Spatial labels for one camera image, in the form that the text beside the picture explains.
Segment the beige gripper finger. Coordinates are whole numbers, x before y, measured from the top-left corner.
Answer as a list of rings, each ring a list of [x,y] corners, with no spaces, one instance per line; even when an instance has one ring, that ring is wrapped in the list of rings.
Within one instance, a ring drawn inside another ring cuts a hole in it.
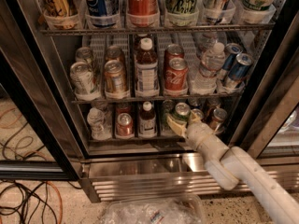
[[[188,124],[189,124],[189,125],[192,125],[192,124],[194,124],[194,123],[196,123],[196,122],[199,122],[199,121],[201,121],[201,119],[197,118],[197,117],[191,112],[191,114],[190,114],[190,116],[189,116]]]
[[[180,121],[178,119],[175,119],[172,115],[167,115],[167,124],[170,127],[170,129],[178,136],[185,138],[186,137],[186,131],[187,131],[187,123],[185,121]]]

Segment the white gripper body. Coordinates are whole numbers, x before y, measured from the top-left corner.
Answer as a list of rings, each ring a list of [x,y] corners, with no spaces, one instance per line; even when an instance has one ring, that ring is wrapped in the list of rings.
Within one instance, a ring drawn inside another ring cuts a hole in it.
[[[219,161],[229,150],[214,131],[201,121],[188,126],[185,141],[202,155],[204,161]]]

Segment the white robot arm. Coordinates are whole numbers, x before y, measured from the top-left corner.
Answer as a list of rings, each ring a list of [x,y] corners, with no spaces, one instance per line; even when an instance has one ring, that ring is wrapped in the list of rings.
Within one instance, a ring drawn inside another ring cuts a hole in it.
[[[299,224],[299,203],[240,147],[227,147],[200,119],[167,115],[171,130],[198,152],[209,174],[225,190],[245,183],[276,224]]]

